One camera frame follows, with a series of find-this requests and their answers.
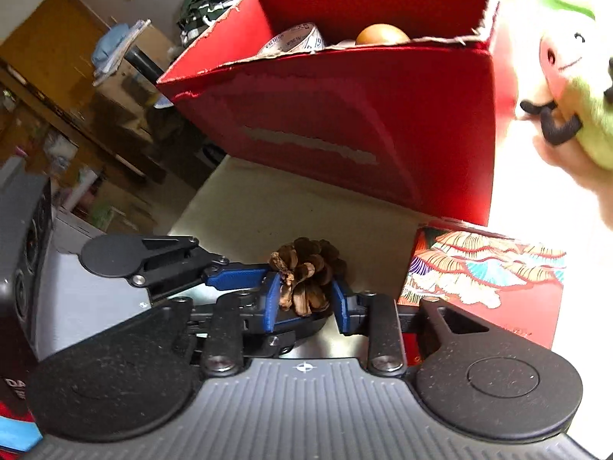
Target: tape roll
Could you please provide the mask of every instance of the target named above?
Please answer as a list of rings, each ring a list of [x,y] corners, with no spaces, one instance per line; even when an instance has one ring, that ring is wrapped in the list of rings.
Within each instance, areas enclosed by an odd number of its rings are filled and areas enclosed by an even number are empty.
[[[266,43],[257,53],[257,57],[323,50],[326,45],[320,30],[312,22],[298,24],[278,34]]]

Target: egg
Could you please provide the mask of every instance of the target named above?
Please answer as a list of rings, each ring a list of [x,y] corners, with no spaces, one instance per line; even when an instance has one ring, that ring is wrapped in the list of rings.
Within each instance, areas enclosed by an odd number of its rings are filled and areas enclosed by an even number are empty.
[[[403,30],[390,24],[368,26],[356,38],[356,44],[400,44],[409,41]]]

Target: red box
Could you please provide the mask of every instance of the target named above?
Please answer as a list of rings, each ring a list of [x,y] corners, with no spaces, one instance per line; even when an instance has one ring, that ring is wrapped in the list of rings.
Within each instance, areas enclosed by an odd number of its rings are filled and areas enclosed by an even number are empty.
[[[499,10],[500,0],[242,0],[158,86],[232,156],[487,224],[497,125],[516,99]],[[253,58],[303,22],[326,43],[378,22],[420,39]]]

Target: pine cone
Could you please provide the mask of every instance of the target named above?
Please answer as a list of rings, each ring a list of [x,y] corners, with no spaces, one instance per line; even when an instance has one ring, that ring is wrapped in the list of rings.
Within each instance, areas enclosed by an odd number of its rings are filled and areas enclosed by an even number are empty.
[[[300,237],[270,255],[270,266],[281,273],[279,306],[287,311],[292,306],[298,316],[322,312],[330,302],[324,292],[334,274],[344,275],[347,263],[338,249],[327,240]]]

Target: gray ribbed plate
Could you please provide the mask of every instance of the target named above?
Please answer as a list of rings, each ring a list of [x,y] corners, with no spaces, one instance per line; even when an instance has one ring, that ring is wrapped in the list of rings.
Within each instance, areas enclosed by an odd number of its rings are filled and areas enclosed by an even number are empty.
[[[496,445],[431,418],[405,383],[355,359],[254,359],[208,380],[181,416],[140,438],[81,444],[45,436],[28,460],[595,459],[568,436]]]

